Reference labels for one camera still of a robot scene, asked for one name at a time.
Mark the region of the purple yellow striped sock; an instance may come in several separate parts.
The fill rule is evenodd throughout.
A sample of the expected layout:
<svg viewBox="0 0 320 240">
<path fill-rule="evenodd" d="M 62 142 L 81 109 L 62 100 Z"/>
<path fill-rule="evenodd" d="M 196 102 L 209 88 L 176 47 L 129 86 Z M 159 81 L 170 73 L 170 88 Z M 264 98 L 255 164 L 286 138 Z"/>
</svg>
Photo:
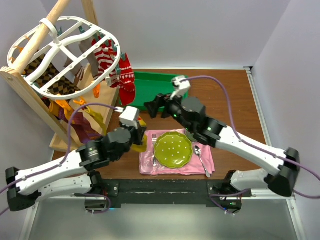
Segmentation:
<svg viewBox="0 0 320 240">
<path fill-rule="evenodd" d="M 75 113 L 71 121 L 71 127 L 75 130 L 82 144 L 87 144 L 102 137 L 100 133 L 91 127 L 90 122 L 84 117 L 82 112 Z"/>
</svg>

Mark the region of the yellow monster sock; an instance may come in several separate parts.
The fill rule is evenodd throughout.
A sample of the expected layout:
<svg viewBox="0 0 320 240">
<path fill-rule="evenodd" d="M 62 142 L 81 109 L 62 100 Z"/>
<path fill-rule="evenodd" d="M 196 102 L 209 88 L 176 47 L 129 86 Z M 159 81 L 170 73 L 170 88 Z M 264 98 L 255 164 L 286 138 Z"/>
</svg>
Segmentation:
<svg viewBox="0 0 320 240">
<path fill-rule="evenodd" d="M 145 128 L 145 129 L 147 128 L 146 122 L 140 116 L 138 117 L 137 120 L 138 120 L 141 127 Z M 148 145 L 148 137 L 144 133 L 143 138 L 142 138 L 142 144 L 141 145 L 133 144 L 131 146 L 131 150 L 133 150 L 135 152 L 143 153 L 147 150 L 147 145 Z"/>
</svg>

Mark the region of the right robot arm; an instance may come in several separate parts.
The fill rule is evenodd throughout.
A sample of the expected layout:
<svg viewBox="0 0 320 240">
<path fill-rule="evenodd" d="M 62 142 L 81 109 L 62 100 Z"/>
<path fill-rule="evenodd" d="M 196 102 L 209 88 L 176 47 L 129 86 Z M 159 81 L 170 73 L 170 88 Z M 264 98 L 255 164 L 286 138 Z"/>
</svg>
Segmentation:
<svg viewBox="0 0 320 240">
<path fill-rule="evenodd" d="M 182 98 L 169 94 L 158 94 L 153 101 L 144 103 L 150 117 L 157 116 L 163 108 L 161 118 L 173 117 L 194 139 L 202 145 L 238 155 L 255 165 L 258 170 L 230 171 L 223 183 L 223 192 L 230 197 L 239 191 L 253 187 L 266 187 L 273 193 L 290 197 L 300 172 L 299 152 L 289 147 L 274 148 L 244 136 L 224 122 L 206 114 L 206 106 L 197 97 Z"/>
</svg>

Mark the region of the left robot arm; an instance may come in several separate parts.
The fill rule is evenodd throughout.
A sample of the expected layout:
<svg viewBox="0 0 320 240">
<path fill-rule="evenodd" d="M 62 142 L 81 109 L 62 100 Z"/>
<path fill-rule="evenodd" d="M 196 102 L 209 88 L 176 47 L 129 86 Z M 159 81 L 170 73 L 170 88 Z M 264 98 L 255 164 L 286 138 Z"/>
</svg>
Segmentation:
<svg viewBox="0 0 320 240">
<path fill-rule="evenodd" d="M 63 158 L 26 170 L 7 168 L 7 186 L 3 190 L 7 194 L 9 210 L 18 212 L 32 207 L 42 196 L 40 188 L 53 182 L 118 161 L 132 145 L 143 145 L 146 129 L 145 126 L 121 126 L 77 150 L 67 152 Z"/>
</svg>

